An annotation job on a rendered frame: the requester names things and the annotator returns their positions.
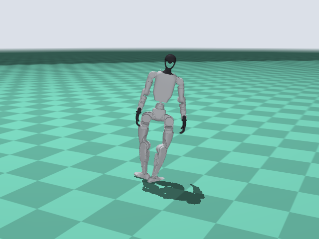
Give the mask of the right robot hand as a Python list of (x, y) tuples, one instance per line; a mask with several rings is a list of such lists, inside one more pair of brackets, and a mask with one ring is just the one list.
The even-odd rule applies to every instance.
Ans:
[(184, 131), (185, 131), (185, 127), (186, 127), (186, 116), (182, 116), (182, 121), (183, 121), (183, 123), (182, 123), (182, 127), (181, 127), (181, 129), (182, 129), (182, 131), (181, 132), (179, 132), (180, 134), (182, 134), (182, 133), (184, 133)]

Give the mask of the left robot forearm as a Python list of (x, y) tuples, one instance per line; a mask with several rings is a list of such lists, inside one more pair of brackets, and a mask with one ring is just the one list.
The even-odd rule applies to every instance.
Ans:
[[(145, 91), (145, 89), (143, 88), (142, 93), (141, 93), (141, 96), (140, 96), (140, 100), (139, 100), (139, 103), (138, 103), (137, 110), (138, 110), (138, 108), (141, 108), (141, 109), (143, 110), (145, 101), (146, 101), (146, 99), (147, 99), (147, 97), (144, 96), (144, 91)], [(142, 111), (142, 110), (141, 110), (141, 111)]]

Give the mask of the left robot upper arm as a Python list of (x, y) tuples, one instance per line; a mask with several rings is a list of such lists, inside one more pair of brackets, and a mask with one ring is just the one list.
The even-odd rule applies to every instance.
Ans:
[(151, 71), (148, 74), (146, 83), (145, 83), (145, 91), (144, 91), (144, 95), (148, 96), (150, 94), (150, 88), (152, 86), (153, 83), (153, 79), (156, 77), (157, 72), (155, 71)]

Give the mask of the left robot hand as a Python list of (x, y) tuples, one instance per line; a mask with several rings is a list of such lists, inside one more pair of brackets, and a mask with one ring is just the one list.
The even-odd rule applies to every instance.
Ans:
[(137, 126), (140, 126), (139, 124), (138, 124), (138, 121), (139, 121), (139, 114), (141, 114), (141, 108), (138, 108), (138, 111), (136, 111), (136, 124), (137, 124)]

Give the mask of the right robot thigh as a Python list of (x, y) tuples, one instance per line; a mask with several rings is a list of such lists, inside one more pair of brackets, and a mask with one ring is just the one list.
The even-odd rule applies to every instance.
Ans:
[(157, 147), (156, 147), (156, 151), (157, 153), (159, 153), (159, 150), (162, 146), (164, 146), (166, 148), (166, 150), (168, 149), (170, 143), (171, 143), (171, 140), (172, 140), (172, 137), (173, 137), (173, 117), (168, 115), (168, 114), (165, 114), (165, 118), (164, 118), (164, 131), (163, 131), (163, 137), (162, 137), (162, 144), (159, 144)]

